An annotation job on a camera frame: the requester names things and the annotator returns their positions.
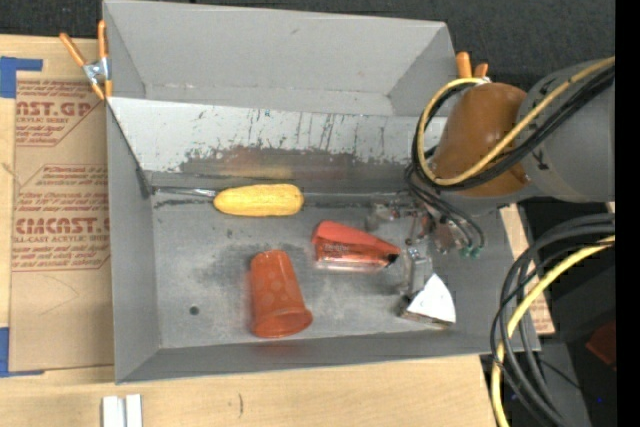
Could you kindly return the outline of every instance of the white paper triangle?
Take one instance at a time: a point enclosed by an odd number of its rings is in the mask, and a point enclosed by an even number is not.
[[[411,301],[407,311],[442,322],[455,323],[456,307],[451,292],[440,276],[433,274],[424,288]]]

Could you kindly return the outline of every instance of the orange plastic cup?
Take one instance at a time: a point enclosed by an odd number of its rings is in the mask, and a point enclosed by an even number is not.
[[[313,321],[284,251],[264,251],[253,257],[250,286],[251,330],[256,336],[282,338],[302,331]]]

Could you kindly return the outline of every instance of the wooden board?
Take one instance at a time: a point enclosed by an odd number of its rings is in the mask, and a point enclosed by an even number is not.
[[[98,426],[101,398],[141,394],[149,427],[495,427],[475,356],[115,386],[113,368],[0,381],[13,427]]]

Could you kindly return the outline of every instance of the cable bundle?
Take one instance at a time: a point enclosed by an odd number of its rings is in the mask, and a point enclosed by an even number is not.
[[[465,190],[482,185],[493,180],[507,169],[520,162],[526,155],[536,149],[547,137],[549,137],[560,125],[567,121],[581,107],[590,100],[613,85],[615,78],[615,57],[603,59],[576,73],[568,80],[560,84],[538,103],[534,109],[528,112],[513,129],[506,134],[500,142],[491,149],[487,155],[480,159],[469,169],[458,176],[441,178],[429,168],[427,160],[431,157],[436,147],[424,152],[424,133],[442,104],[453,94],[473,85],[485,83],[485,79],[458,79],[443,86],[427,104],[416,130],[414,139],[414,156],[417,159],[416,166],[420,170],[420,177],[426,185],[434,190]],[[575,92],[562,104],[549,118],[539,126],[533,134],[518,145],[514,150],[508,151],[507,147],[533,122],[536,117],[561,94],[573,87]],[[495,164],[489,169],[487,165]]]
[[[579,239],[584,237],[596,237],[598,241],[586,244]],[[543,275],[540,281],[529,292],[525,292],[527,284],[538,274],[534,270],[527,273],[530,264],[538,252],[550,244],[558,241],[572,241],[570,248],[551,255],[545,260]],[[562,223],[547,231],[525,251],[509,269],[502,287],[500,296],[500,309],[491,326],[491,351],[493,366],[491,371],[491,398],[500,427],[508,427],[506,415],[502,405],[500,376],[503,375],[521,403],[541,425],[553,425],[559,427],[570,426],[553,404],[542,371],[535,359],[533,350],[528,341],[528,332],[525,323],[520,324],[521,319],[533,303],[533,301],[564,273],[585,258],[594,255],[615,244],[615,214],[596,214],[583,216]],[[515,301],[515,310],[509,317],[509,311]],[[522,346],[526,355],[529,368],[529,376],[525,373],[516,359],[512,347],[511,338],[516,328],[519,328]]]

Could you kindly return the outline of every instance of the wooden table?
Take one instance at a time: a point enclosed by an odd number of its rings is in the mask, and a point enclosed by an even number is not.
[[[81,42],[90,51],[95,42]],[[57,38],[0,35],[0,55],[46,58],[64,75]],[[11,162],[15,109],[0,99],[0,326],[7,322]],[[145,427],[447,426],[495,427],[477,356],[313,370],[203,377],[116,386],[113,367],[0,379],[0,424],[100,425],[101,398],[142,394]]]

